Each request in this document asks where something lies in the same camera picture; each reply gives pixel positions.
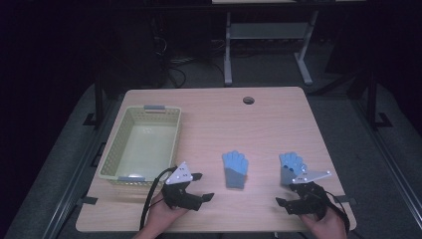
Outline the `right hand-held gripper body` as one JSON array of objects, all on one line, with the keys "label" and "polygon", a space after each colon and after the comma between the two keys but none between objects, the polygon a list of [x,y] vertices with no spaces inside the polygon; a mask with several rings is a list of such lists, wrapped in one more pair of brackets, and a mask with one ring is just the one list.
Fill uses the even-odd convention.
[{"label": "right hand-held gripper body", "polygon": [[287,212],[295,215],[315,214],[318,219],[324,218],[329,199],[316,181],[329,176],[329,171],[306,171],[294,179],[291,184],[299,185],[296,192],[299,198],[288,201],[285,207]]}]

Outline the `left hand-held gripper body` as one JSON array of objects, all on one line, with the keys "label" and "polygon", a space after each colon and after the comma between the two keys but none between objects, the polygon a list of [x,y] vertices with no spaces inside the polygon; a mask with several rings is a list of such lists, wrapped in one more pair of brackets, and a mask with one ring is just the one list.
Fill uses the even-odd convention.
[{"label": "left hand-held gripper body", "polygon": [[192,174],[187,163],[182,162],[165,180],[161,192],[169,207],[199,210],[203,202],[202,197],[186,191],[187,186],[193,181]]}]

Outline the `gray metal floor rail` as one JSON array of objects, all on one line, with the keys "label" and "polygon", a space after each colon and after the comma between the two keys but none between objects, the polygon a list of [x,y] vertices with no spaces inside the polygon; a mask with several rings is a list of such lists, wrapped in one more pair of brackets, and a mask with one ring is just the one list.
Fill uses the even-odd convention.
[{"label": "gray metal floor rail", "polygon": [[85,122],[95,110],[91,100],[80,101],[71,114],[43,166],[44,194],[51,193],[52,211],[42,239],[57,239],[68,221],[74,224],[120,105],[121,101],[105,100],[105,121],[99,127]]},{"label": "gray metal floor rail", "polygon": [[379,132],[381,127],[389,127],[387,120],[384,119],[382,122],[371,122],[369,117],[366,115],[366,109],[359,101],[352,101],[351,104],[368,131],[372,141],[376,145],[377,150],[380,152],[384,164],[391,174],[392,180],[396,184],[396,187],[408,210],[422,231],[422,201],[417,197],[417,194],[405,177],[403,171],[399,168],[393,153],[388,148],[385,140]]}]

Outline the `person's right hand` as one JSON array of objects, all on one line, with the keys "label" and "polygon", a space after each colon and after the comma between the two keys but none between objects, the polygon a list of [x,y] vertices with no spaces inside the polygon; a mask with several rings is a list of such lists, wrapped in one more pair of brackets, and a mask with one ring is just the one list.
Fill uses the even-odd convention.
[{"label": "person's right hand", "polygon": [[316,220],[309,215],[300,215],[299,218],[316,239],[347,239],[343,221],[330,208],[323,219]]}]

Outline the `blue and gray glove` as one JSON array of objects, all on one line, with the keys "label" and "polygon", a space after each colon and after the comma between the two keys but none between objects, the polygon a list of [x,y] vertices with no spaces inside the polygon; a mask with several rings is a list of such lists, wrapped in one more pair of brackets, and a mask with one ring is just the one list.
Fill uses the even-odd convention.
[{"label": "blue and gray glove", "polygon": [[237,150],[222,154],[227,188],[243,189],[249,167],[249,160]]},{"label": "blue and gray glove", "polygon": [[289,185],[299,175],[306,172],[308,166],[304,163],[303,158],[296,152],[287,152],[279,155],[281,164],[281,184]]}]

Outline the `black metal stand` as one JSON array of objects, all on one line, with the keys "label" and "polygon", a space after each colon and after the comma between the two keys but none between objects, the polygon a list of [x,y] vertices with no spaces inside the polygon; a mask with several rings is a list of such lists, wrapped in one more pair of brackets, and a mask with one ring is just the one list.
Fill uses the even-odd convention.
[{"label": "black metal stand", "polygon": [[366,120],[372,130],[378,131],[380,127],[392,127],[392,123],[385,113],[376,110],[377,81],[372,71],[367,72],[367,100]]},{"label": "black metal stand", "polygon": [[92,125],[99,128],[104,119],[103,88],[100,77],[95,79],[95,111],[86,116],[84,125]]}]

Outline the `white metal table frame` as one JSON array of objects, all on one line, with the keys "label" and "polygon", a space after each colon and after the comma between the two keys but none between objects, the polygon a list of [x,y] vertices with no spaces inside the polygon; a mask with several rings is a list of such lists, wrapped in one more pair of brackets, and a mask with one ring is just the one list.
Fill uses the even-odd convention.
[{"label": "white metal table frame", "polygon": [[295,53],[295,60],[304,83],[310,86],[314,81],[305,62],[318,11],[313,11],[307,22],[298,23],[233,23],[231,13],[226,14],[225,53],[224,53],[224,85],[233,84],[231,64],[232,40],[302,40],[302,48]]}]

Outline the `person's left hand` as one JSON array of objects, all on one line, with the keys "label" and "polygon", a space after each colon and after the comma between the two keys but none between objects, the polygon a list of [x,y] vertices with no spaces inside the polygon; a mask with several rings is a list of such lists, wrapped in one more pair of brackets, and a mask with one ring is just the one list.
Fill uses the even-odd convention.
[{"label": "person's left hand", "polygon": [[185,208],[169,207],[165,203],[162,193],[158,193],[153,197],[148,209],[149,211],[144,228],[155,234],[164,232],[178,218],[188,212]]}]

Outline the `pale yellow plastic basket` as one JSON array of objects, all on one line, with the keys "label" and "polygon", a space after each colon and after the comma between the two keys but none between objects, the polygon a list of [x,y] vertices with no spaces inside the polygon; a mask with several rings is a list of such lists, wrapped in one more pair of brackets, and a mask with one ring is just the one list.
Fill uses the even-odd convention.
[{"label": "pale yellow plastic basket", "polygon": [[180,108],[126,108],[105,150],[99,178],[122,185],[151,184],[174,164],[180,122]]}]

